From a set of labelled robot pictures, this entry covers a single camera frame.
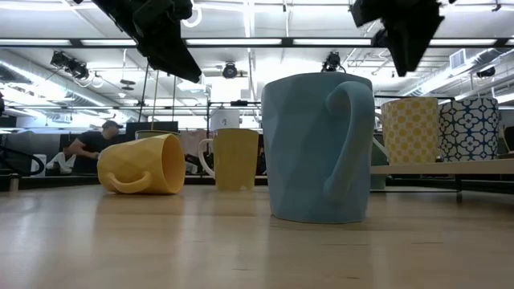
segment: black t-shirt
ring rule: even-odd
[[[86,146],[84,150],[90,153],[100,153],[109,145],[114,145],[114,140],[106,140],[102,132],[84,132],[77,137]],[[73,173],[96,173],[96,163],[98,160],[93,160],[89,157],[77,156],[75,164],[73,165]]]

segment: blue and white patterned mug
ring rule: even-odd
[[[500,111],[493,98],[468,98],[439,105],[439,143],[443,161],[496,158]]]

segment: black equipment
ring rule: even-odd
[[[235,67],[235,63],[227,63],[223,69],[223,77],[226,79],[234,79],[238,76],[238,69]]]
[[[351,6],[357,26],[381,18],[384,29],[373,39],[374,47],[386,47],[399,76],[415,71],[439,24],[441,3],[436,0],[356,0]]]
[[[181,39],[180,21],[193,14],[190,0],[92,1],[136,41],[137,50],[153,69],[200,81],[202,71]]]
[[[491,77],[491,76],[494,76],[495,74],[496,74],[495,67],[489,67],[488,69],[476,72],[476,76],[478,76],[480,78]]]
[[[339,52],[330,52],[327,59],[322,64],[321,72],[335,72],[338,69],[342,69],[346,73],[346,70],[341,66]]]
[[[58,69],[64,68],[65,72],[71,74],[75,79],[89,78],[89,70],[86,63],[79,62],[77,59],[69,57],[61,51],[54,51],[50,64]]]

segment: cable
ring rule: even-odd
[[[21,175],[21,176],[34,176],[34,175],[37,175],[38,173],[41,173],[44,169],[45,169],[45,164],[37,157],[34,157],[28,153],[24,153],[24,152],[20,152],[18,150],[15,150],[15,149],[9,149],[3,145],[0,145],[0,151],[5,151],[5,152],[8,152],[8,153],[14,153],[14,154],[18,154],[20,156],[24,156],[24,157],[28,157],[30,158],[31,160],[35,161],[37,164],[38,164],[38,169],[35,170],[35,172],[27,172],[27,171],[24,171],[22,169],[17,169],[15,168],[13,165],[11,165],[9,163],[9,161],[7,161],[3,156],[0,156],[0,163],[4,164],[7,168],[11,169],[13,172]]]

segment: yellow mug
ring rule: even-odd
[[[203,146],[214,143],[214,170],[203,156]],[[220,128],[214,139],[198,144],[198,158],[204,170],[216,180],[221,191],[253,189],[257,170],[259,133],[250,129]]]
[[[172,134],[112,145],[97,168],[100,184],[117,193],[178,193],[186,179],[180,140]]]
[[[433,163],[439,154],[439,108],[431,97],[393,100],[381,106],[390,165]]]

